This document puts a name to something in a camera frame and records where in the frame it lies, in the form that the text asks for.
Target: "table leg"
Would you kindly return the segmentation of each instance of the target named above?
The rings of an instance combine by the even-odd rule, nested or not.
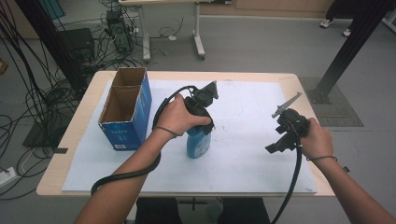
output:
[[[148,63],[150,60],[149,54],[149,33],[146,31],[145,25],[145,14],[143,12],[142,6],[136,6],[137,13],[139,14],[140,19],[140,29],[142,30],[142,39],[143,39],[143,60]]]
[[[205,59],[204,46],[202,45],[201,36],[199,35],[199,14],[200,14],[200,4],[195,3],[195,30],[192,31],[192,36],[194,37],[195,45],[198,50],[198,55]]]
[[[396,10],[394,10],[392,12],[392,14],[390,14],[390,16],[388,17],[388,19],[382,19],[382,22],[384,22],[384,24],[386,26],[388,26],[388,28],[390,30],[392,30],[394,33],[396,33],[396,26],[393,24],[393,22],[396,20]]]

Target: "cardboard box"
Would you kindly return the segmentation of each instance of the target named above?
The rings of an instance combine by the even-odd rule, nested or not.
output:
[[[117,71],[99,118],[115,150],[136,150],[146,140],[151,100],[146,68]]]

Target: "white desk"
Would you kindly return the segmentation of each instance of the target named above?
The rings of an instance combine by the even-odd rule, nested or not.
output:
[[[87,191],[63,191],[64,181],[69,172],[78,143],[81,141],[83,134],[87,129],[93,111],[95,110],[106,84],[115,76],[114,71],[101,71],[95,74],[90,87],[87,89],[78,110],[68,126],[64,138],[59,147],[68,148],[65,154],[55,154],[49,164],[46,173],[44,173],[38,187],[37,193],[40,195],[67,196],[67,195],[89,195]],[[212,73],[212,72],[154,72],[148,71],[149,80],[187,80],[187,81],[251,81],[251,82],[276,82],[279,83],[285,98],[289,99],[297,91],[304,92],[297,76],[293,74],[265,74],[265,73]],[[306,96],[303,95],[293,104],[294,109],[306,117],[314,117],[315,114],[309,104]],[[333,192],[322,173],[311,162],[308,163],[312,171],[317,193],[315,196],[333,196]],[[200,196],[197,192],[180,192],[178,196]],[[205,196],[219,196],[218,194],[203,194]],[[229,192],[228,195],[239,195]],[[265,193],[259,192],[258,195],[266,196]]]
[[[201,2],[210,2],[211,0],[202,0]],[[198,55],[201,59],[205,59],[204,46],[201,41],[201,36],[199,34],[199,14],[200,14],[200,4],[197,0],[119,0],[121,5],[126,7],[134,7],[137,9],[140,18],[140,27],[143,34],[143,60],[147,63],[149,62],[151,56],[149,51],[149,34],[147,32],[147,27],[145,23],[145,13],[143,6],[146,4],[169,4],[169,3],[193,3],[195,4],[195,30],[192,31],[192,36],[195,41],[195,46],[198,51]]]

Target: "power strip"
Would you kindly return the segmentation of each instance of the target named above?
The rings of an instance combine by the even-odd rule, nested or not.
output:
[[[9,167],[7,171],[8,173],[6,171],[0,173],[0,188],[2,188],[4,185],[11,182],[12,180],[18,178],[17,175],[15,174],[13,167]]]

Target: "person's right hand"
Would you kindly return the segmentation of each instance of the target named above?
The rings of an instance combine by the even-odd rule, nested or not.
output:
[[[311,118],[308,135],[302,137],[301,144],[303,145],[303,154],[310,160],[332,156],[332,135],[327,128],[323,128],[318,122]]]

